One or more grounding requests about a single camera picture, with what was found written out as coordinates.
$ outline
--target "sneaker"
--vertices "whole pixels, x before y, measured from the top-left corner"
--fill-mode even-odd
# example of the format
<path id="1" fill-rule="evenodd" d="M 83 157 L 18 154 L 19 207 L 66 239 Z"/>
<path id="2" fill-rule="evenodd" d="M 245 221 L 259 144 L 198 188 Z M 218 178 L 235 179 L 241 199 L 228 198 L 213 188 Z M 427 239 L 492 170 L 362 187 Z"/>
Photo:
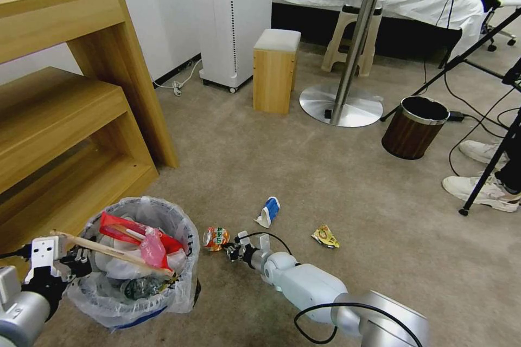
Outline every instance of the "sneaker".
<path id="1" fill-rule="evenodd" d="M 441 182 L 443 188 L 463 201 L 466 201 L 474 187 L 476 186 L 479 177 L 462 177 L 449 176 Z M 496 210 L 514 212 L 517 210 L 521 194 L 511 194 L 496 179 L 492 174 L 488 177 L 485 185 L 479 192 L 474 203 L 485 204 L 493 207 Z"/>
<path id="2" fill-rule="evenodd" d="M 484 144 L 478 141 L 467 140 L 460 143 L 458 148 L 464 155 L 467 155 L 468 157 L 481 163 L 488 164 L 492 159 L 492 156 L 494 156 L 494 153 L 497 151 L 500 143 L 501 142 Z M 509 159 L 506 153 L 503 153 L 499 158 L 497 168 L 502 168 L 508 160 Z"/>

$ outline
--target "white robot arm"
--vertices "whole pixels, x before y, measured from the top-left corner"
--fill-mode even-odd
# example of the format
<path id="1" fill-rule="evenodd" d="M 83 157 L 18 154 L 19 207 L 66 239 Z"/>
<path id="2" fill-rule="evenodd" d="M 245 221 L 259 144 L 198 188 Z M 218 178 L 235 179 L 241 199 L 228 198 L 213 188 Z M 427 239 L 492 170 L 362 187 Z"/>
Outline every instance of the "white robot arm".
<path id="1" fill-rule="evenodd" d="M 251 245 L 246 231 L 238 237 L 240 258 L 301 311 L 295 325 L 308 340 L 324 344 L 338 328 L 361 338 L 363 347 L 427 347 L 428 322 L 421 314 L 374 291 L 352 296 L 337 277 L 298 263 L 290 253 L 273 253 L 268 234 L 260 237 L 260 248 Z M 319 341 L 305 334 L 297 323 L 304 314 L 318 323 L 334 325 L 331 338 Z"/>
<path id="2" fill-rule="evenodd" d="M 30 259 L 31 269 L 20 284 L 15 267 L 0 267 L 0 347 L 31 347 L 69 282 L 91 272 L 87 250 L 65 245 L 64 236 L 39 237 L 3 256 Z"/>

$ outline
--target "table base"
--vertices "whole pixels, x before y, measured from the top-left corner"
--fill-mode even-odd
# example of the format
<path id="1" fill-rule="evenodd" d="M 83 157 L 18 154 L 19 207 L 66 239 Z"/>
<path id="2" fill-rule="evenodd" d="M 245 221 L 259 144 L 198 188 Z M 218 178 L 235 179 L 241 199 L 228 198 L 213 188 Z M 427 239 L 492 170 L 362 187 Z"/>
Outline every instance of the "table base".
<path id="1" fill-rule="evenodd" d="M 337 85 L 315 85 L 306 88 L 300 94 L 300 106 L 320 122 L 340 127 L 371 125 L 382 116 L 384 109 L 377 97 L 364 91 L 351 90 L 338 120 L 326 118 L 326 110 L 333 112 L 337 91 Z"/>

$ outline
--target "yellow wrapper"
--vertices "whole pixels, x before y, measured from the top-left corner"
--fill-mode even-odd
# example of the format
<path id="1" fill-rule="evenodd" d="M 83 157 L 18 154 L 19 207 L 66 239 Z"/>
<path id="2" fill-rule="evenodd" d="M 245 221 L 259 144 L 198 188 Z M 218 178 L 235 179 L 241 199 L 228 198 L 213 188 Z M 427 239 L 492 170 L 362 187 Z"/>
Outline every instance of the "yellow wrapper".
<path id="1" fill-rule="evenodd" d="M 328 248 L 340 247 L 340 244 L 338 244 L 338 241 L 335 236 L 333 236 L 333 233 L 329 230 L 327 225 L 320 225 L 311 237 Z"/>

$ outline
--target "waste basket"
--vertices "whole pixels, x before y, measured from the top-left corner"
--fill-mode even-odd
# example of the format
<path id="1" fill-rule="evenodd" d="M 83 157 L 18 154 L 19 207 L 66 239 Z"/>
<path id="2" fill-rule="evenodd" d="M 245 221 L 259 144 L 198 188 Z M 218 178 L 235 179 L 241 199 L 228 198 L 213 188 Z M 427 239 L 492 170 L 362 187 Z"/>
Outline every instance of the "waste basket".
<path id="1" fill-rule="evenodd" d="M 199 236 L 193 222 L 176 204 L 151 198 L 124 198 L 104 209 L 116 216 L 129 216 L 134 221 L 154 228 L 180 241 L 186 254 L 186 263 L 179 279 L 169 288 L 148 298 L 135 301 L 122 299 L 113 289 L 110 279 L 102 272 L 78 278 L 67 289 L 67 296 L 83 313 L 109 328 L 128 328 L 140 324 L 159 313 L 190 312 L 197 300 L 200 285 L 196 266 L 199 257 Z M 85 226 L 81 236 L 99 241 L 101 213 Z"/>
<path id="2" fill-rule="evenodd" d="M 423 96 L 404 98 L 382 138 L 382 146 L 393 156 L 419 159 L 449 116 L 450 112 L 436 100 Z"/>

